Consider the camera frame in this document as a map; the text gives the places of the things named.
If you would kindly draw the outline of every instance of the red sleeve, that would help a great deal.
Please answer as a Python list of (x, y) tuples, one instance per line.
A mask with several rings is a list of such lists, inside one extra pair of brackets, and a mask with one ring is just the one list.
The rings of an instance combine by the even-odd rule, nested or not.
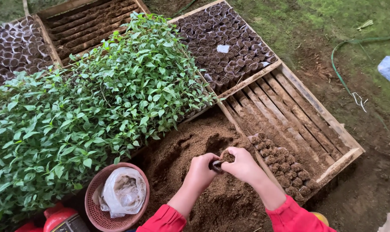
[(180, 232), (185, 225), (184, 216), (169, 205), (162, 205), (136, 232)]
[(301, 208), (290, 196), (274, 211), (266, 210), (274, 232), (336, 232), (326, 226), (314, 214)]

